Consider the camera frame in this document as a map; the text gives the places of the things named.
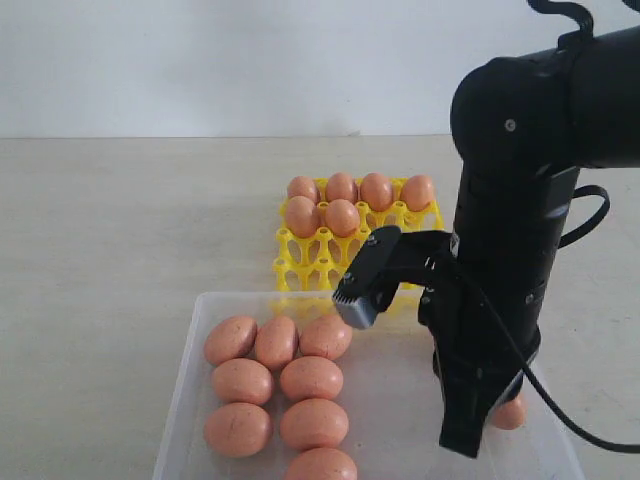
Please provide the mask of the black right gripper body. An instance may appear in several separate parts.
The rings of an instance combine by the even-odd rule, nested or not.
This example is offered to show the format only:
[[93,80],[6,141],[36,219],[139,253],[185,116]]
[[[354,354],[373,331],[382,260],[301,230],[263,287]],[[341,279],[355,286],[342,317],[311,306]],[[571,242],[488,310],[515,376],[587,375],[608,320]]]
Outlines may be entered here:
[[483,249],[458,262],[446,245],[422,245],[418,320],[436,343],[434,371],[447,400],[512,400],[538,352],[543,252]]

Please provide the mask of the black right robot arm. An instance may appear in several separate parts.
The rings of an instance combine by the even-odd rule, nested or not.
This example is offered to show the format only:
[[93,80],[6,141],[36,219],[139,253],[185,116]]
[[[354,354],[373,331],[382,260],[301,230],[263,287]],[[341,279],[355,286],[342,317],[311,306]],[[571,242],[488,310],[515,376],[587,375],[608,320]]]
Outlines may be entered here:
[[455,92],[462,158],[453,229],[428,259],[419,320],[435,340],[442,447],[474,458],[490,415],[520,391],[557,251],[584,168],[639,164],[639,31],[499,57]]

